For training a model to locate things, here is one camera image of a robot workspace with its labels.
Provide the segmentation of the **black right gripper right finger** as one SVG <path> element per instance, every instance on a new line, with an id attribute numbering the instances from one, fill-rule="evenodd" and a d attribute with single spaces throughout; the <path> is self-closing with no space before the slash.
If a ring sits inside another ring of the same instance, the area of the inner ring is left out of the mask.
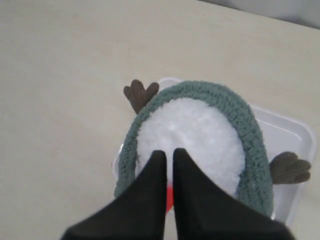
<path id="1" fill-rule="evenodd" d="M 293 240 L 282 223 L 258 213 L 213 183 L 187 151 L 173 153 L 173 198 L 180 240 Z"/>

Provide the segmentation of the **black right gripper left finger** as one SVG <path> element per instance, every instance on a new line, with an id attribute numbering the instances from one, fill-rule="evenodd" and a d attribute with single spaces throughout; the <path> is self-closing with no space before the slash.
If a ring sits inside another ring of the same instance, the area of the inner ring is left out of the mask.
<path id="1" fill-rule="evenodd" d="M 167 159 L 154 151 L 133 183 L 115 200 L 69 227 L 63 240 L 161 240 L 167 204 Z"/>

